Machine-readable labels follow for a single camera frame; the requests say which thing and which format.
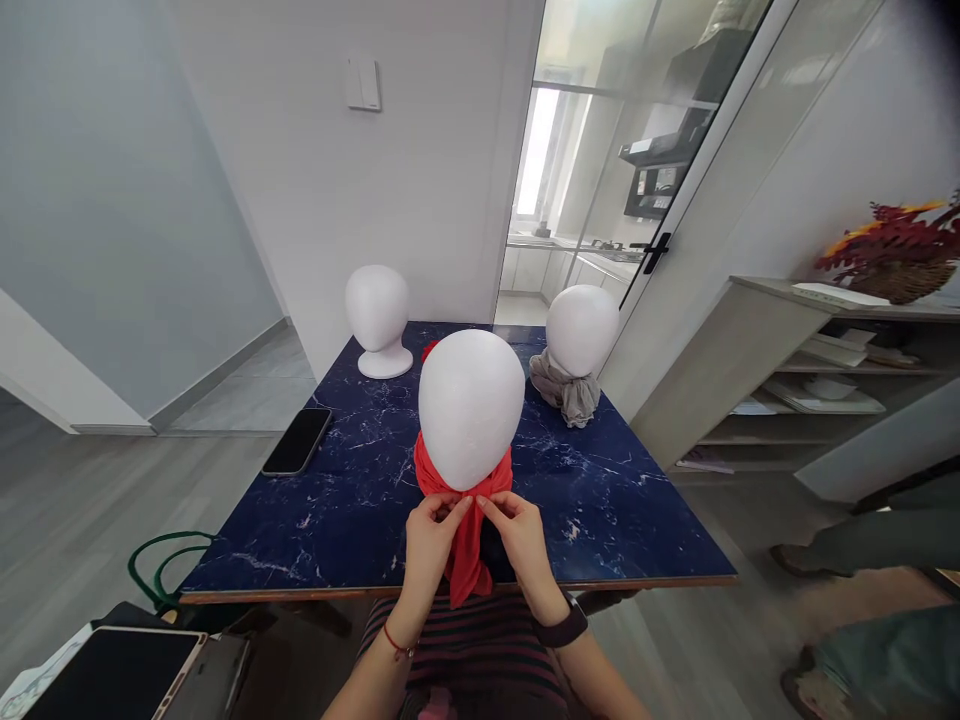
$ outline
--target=black wristband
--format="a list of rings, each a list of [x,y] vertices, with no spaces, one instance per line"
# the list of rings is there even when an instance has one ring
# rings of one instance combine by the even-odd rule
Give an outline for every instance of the black wristband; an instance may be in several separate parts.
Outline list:
[[[559,625],[545,627],[533,620],[533,632],[540,641],[540,644],[548,648],[566,647],[578,637],[587,631],[587,616],[577,601],[565,590],[561,590],[567,605],[570,606],[570,614]]]

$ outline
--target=tablet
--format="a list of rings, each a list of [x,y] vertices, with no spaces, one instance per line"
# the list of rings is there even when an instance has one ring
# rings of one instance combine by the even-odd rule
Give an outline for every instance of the tablet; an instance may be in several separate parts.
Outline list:
[[[24,720],[159,720],[206,639],[179,630],[97,628]]]

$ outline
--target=blue marble tabletop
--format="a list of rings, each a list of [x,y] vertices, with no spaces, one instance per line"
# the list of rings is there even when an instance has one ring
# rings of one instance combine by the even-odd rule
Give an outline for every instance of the blue marble tabletop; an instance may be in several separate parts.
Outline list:
[[[546,345],[542,327],[411,322],[403,341],[413,367],[371,380],[357,370],[363,350],[351,338],[306,404],[333,410],[322,447],[298,477],[257,475],[181,586],[184,602],[398,588],[407,513],[423,499],[413,465],[420,355],[466,328],[504,338],[528,373]],[[736,575],[606,396],[586,428],[568,429],[528,381],[513,475],[514,491],[541,508],[562,585],[711,584]],[[481,544],[494,580],[514,581],[489,523]]]

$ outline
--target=person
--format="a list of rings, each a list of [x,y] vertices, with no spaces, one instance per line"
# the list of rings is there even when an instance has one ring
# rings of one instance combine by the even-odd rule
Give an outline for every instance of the person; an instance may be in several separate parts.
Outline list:
[[[892,495],[889,505],[770,554],[801,578],[899,566],[960,570],[960,473]],[[781,687],[803,717],[960,717],[960,605],[841,627],[804,648]]]
[[[512,492],[476,499],[503,539],[519,593],[471,597],[457,609],[437,595],[472,501],[428,495],[410,513],[400,596],[374,604],[360,658],[324,719],[568,718],[558,666],[594,717],[649,718],[557,585],[536,505]],[[583,631],[551,643],[565,644],[549,653],[540,638],[556,639],[578,621]]]

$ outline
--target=black door handle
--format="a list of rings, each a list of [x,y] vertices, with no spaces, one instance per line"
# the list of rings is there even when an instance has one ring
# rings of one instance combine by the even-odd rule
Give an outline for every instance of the black door handle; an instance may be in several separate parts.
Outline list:
[[[670,252],[667,243],[670,242],[672,235],[673,233],[660,233],[653,245],[643,249],[643,253],[647,256],[647,262],[642,271],[644,275],[652,275],[660,258]]]

